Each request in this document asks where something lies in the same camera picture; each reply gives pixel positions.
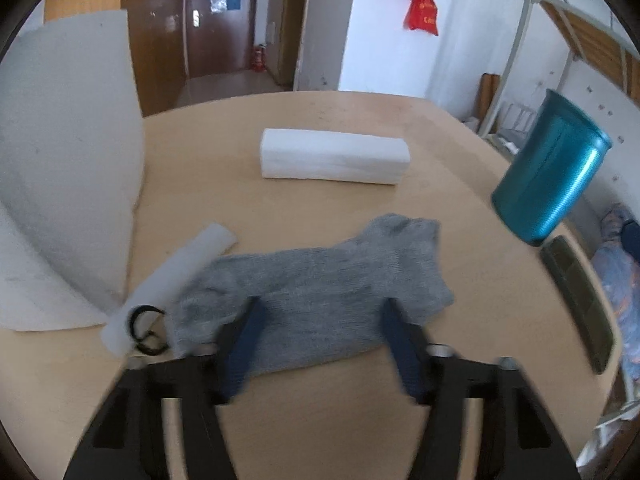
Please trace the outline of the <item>grey sock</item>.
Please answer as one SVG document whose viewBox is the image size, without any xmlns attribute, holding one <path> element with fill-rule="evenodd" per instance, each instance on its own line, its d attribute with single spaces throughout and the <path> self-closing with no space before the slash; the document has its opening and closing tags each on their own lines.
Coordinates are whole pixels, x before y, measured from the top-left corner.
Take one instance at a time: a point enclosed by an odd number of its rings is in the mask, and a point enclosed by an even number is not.
<svg viewBox="0 0 640 480">
<path fill-rule="evenodd" d="M 436 220 L 384 214 L 332 247 L 221 257 L 179 292 L 166 315 L 169 345 L 186 356 L 208 344 L 252 297 L 268 320 L 255 375 L 347 359 L 382 342 L 382 303 L 396 299 L 423 325 L 454 303 L 439 267 Z"/>
</svg>

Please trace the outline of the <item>wooden wardrobe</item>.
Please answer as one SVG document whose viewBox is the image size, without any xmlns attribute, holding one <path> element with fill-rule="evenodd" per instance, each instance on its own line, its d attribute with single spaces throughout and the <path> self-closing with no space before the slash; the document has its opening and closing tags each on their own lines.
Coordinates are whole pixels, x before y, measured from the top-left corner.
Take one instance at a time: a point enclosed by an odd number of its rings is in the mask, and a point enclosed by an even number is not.
<svg viewBox="0 0 640 480">
<path fill-rule="evenodd" d="M 186 0 L 44 0 L 43 21 L 114 14 L 143 116 L 177 107 L 186 88 Z"/>
</svg>

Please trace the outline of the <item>red fire extinguisher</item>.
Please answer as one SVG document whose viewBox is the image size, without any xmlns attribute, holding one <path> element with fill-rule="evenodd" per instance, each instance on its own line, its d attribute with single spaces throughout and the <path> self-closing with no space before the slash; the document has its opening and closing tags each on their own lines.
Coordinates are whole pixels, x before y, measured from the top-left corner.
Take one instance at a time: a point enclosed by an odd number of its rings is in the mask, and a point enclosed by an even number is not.
<svg viewBox="0 0 640 480">
<path fill-rule="evenodd" d="M 252 70 L 256 73 L 262 73 L 265 68 L 265 46 L 258 44 L 255 46 L 252 53 Z"/>
</svg>

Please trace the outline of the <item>teal metal canister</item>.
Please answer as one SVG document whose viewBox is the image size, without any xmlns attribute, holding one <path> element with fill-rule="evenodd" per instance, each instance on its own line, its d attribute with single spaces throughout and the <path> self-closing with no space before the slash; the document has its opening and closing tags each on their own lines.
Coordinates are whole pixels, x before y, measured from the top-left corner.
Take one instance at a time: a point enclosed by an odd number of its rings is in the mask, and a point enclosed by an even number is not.
<svg viewBox="0 0 640 480">
<path fill-rule="evenodd" d="M 610 137 L 585 112 L 549 90 L 527 142 L 491 194 L 496 214 L 524 243 L 541 245 L 611 148 Z"/>
</svg>

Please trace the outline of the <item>metal bunk bed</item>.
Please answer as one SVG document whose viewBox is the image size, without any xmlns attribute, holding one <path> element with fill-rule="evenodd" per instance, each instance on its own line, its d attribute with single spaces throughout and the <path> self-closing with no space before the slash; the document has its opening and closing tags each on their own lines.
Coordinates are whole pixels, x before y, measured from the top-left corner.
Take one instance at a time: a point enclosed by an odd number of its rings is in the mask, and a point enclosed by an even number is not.
<svg viewBox="0 0 640 480">
<path fill-rule="evenodd" d="M 639 212 L 639 50 L 604 0 L 522 0 L 506 66 L 480 100 L 478 134 L 507 159 L 524 148 L 544 92 L 585 112 L 612 148 L 566 222 L 587 255 L 616 204 Z"/>
</svg>

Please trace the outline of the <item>white styrofoam box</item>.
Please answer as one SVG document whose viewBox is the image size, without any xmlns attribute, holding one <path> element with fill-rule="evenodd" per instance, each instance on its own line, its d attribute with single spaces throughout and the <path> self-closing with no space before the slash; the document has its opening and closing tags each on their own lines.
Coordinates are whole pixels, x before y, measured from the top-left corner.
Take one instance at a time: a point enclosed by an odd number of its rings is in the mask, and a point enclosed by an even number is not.
<svg viewBox="0 0 640 480">
<path fill-rule="evenodd" d="M 103 324 L 124 300 L 143 120 L 114 14 L 18 36 L 1 63 L 1 324 Z"/>
</svg>

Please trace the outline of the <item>black smartphone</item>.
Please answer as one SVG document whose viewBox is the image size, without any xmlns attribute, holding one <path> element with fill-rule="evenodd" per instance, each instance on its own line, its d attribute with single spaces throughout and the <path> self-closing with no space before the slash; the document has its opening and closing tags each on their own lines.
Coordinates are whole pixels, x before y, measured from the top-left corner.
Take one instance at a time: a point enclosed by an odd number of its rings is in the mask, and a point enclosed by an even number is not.
<svg viewBox="0 0 640 480">
<path fill-rule="evenodd" d="M 560 293 L 594 374 L 620 368 L 616 327 L 596 271 L 582 248 L 565 235 L 549 238 L 539 257 Z"/>
</svg>

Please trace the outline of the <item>dark brown entrance door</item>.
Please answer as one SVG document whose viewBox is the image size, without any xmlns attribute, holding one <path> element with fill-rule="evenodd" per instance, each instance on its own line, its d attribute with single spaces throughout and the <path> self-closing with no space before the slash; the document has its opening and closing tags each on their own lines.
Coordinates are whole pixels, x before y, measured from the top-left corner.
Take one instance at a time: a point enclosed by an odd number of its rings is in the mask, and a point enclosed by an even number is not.
<svg viewBox="0 0 640 480">
<path fill-rule="evenodd" d="M 256 0 L 186 0 L 186 52 L 191 78 L 250 67 Z"/>
</svg>

